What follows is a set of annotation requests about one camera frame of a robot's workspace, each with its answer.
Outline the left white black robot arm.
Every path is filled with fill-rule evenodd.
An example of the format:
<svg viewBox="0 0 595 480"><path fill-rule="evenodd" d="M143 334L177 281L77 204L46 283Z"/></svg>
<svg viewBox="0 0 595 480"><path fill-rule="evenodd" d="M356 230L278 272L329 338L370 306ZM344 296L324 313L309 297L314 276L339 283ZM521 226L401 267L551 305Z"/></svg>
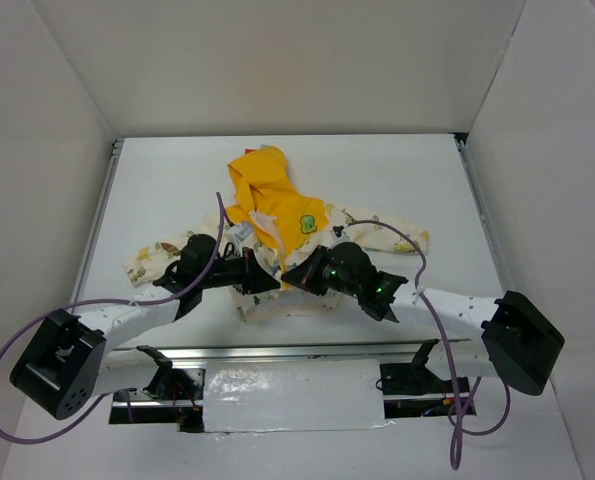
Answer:
<svg viewBox="0 0 595 480"><path fill-rule="evenodd" d="M252 249L196 234L164 274L132 300L80 315L67 308L46 316L13 367L10 381L53 418L79 411L92 396L140 389L159 399L185 375L159 350L120 345L190 313L204 290L235 287L247 295L276 290L279 282L258 263Z"/></svg>

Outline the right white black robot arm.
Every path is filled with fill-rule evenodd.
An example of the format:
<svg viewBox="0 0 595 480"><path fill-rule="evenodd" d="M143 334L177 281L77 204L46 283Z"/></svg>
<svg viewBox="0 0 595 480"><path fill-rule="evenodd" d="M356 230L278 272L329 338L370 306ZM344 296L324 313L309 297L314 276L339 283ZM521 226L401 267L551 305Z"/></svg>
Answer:
<svg viewBox="0 0 595 480"><path fill-rule="evenodd" d="M322 296L335 291L354 298L376 321L406 322L445 330L454 344L424 345L412 367L414 384L436 390L452 375L497 377L530 396L543 393L565 340L523 294L473 297L415 286L378 270L352 242L318 247L283 282Z"/></svg>

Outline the yellow hooded printed child jacket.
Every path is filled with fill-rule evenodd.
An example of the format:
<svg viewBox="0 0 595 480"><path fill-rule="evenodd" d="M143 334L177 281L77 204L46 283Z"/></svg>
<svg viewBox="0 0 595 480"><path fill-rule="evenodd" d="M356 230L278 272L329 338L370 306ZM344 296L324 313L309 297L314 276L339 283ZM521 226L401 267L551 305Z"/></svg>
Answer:
<svg viewBox="0 0 595 480"><path fill-rule="evenodd" d="M285 271L306 260L315 247L331 246L333 227L356 221L379 221L391 225L408 236L424 254L428 253L430 233L405 219L389 214L344 207L302 195L288 176L288 162L275 146L246 150L228 164L234 187L235 203L225 212L232 224L248 222L254 230L246 246L255 252L261 267L276 280ZM197 226L183 230L141 248L124 264L133 288L160 278L166 268L178 260L182 248L193 234L216 238L219 213L204 217ZM373 223L351 227L349 239L368 251L389 254L414 254L413 246L398 234ZM323 297L304 295L282 283L278 290L243 295L235 287L229 292L242 321L261 317L264 310L278 308L287 301L285 314L313 315L334 309L341 294L329 291Z"/></svg>

